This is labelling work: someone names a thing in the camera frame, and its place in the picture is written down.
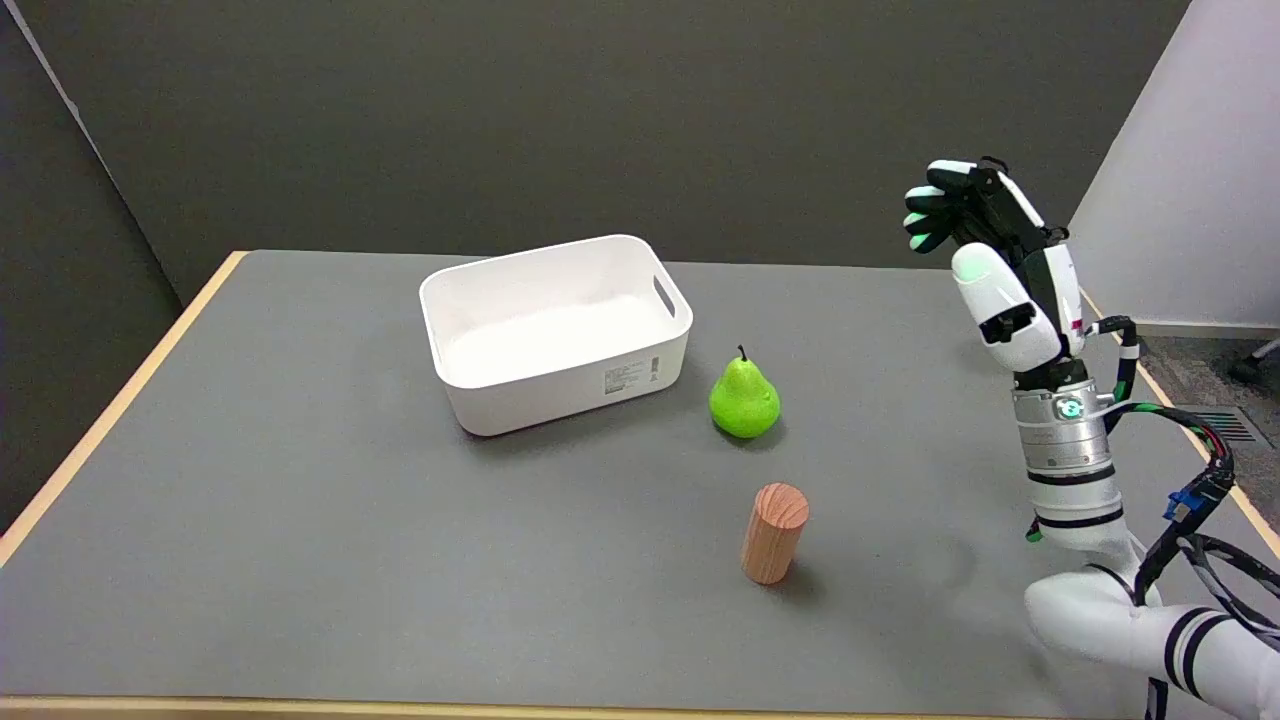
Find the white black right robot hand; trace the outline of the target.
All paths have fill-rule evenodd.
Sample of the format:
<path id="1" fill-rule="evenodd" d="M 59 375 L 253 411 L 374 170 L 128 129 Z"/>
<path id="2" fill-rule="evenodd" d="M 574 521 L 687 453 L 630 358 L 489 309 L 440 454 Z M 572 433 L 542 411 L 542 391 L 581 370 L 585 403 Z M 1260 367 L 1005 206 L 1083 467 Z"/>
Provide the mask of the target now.
<path id="1" fill-rule="evenodd" d="M 1082 296 L 1068 229 L 1044 220 L 1002 161 L 934 160 L 904 202 L 913 252 L 956 243 L 954 279 L 1001 366 L 1027 374 L 1080 355 Z"/>

